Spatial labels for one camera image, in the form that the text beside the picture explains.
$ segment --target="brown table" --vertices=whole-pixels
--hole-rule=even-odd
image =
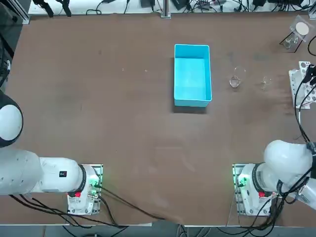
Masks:
[[[278,45],[295,13],[155,14],[36,18],[23,27],[7,94],[23,110],[15,146],[39,156],[103,163],[105,185],[148,212],[186,225],[225,225],[233,198],[232,164],[262,162],[272,140],[294,141],[288,70],[315,61],[306,44],[283,53]],[[211,48],[213,100],[206,111],[173,106],[176,43]],[[236,66],[246,79],[233,90]],[[263,77],[273,82],[261,89]],[[314,106],[302,124],[316,137]],[[40,194],[66,206],[65,194]],[[53,224],[1,197],[1,223]],[[109,198],[121,224],[152,219]],[[96,216],[108,220],[106,211]],[[278,225],[315,226],[316,211],[284,208]],[[242,218],[247,224],[252,218]],[[230,225],[237,225],[233,206]]]

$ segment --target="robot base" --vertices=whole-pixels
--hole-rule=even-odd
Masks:
[[[256,216],[264,203],[270,199],[259,216],[269,216],[272,196],[263,197],[252,183],[252,170],[255,164],[233,164],[233,179],[237,212],[239,215]]]
[[[93,185],[102,184],[102,164],[82,164],[86,171],[86,182],[81,193],[75,197],[67,195],[68,213],[75,215],[95,215],[100,213],[101,189]]]

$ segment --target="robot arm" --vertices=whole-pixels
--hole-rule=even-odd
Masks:
[[[273,193],[280,195],[288,192],[312,167],[313,155],[308,144],[276,140],[266,147],[264,161],[245,165],[238,177],[247,215],[253,215],[250,210],[259,210],[267,199],[272,198]],[[289,196],[316,209],[316,180],[309,178],[302,188]]]
[[[38,157],[12,148],[0,149],[0,195],[26,193],[68,193],[72,214],[98,213],[94,201],[99,190],[92,184],[100,179],[91,165],[80,165],[68,158]]]

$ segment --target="blue box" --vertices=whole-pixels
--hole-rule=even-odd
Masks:
[[[206,107],[212,100],[208,45],[174,46],[174,104]]]

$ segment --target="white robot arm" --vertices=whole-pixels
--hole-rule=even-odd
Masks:
[[[92,165],[68,158],[38,157],[32,152],[7,147],[20,136],[23,116],[20,107],[0,91],[0,195],[67,193],[68,212],[76,215],[100,211],[101,184]]]
[[[247,215],[254,215],[272,193],[281,195],[312,167],[311,144],[291,144],[276,140],[264,151],[264,163],[247,164],[238,177],[241,196]],[[316,180],[309,178],[297,192],[289,195],[316,209]]]

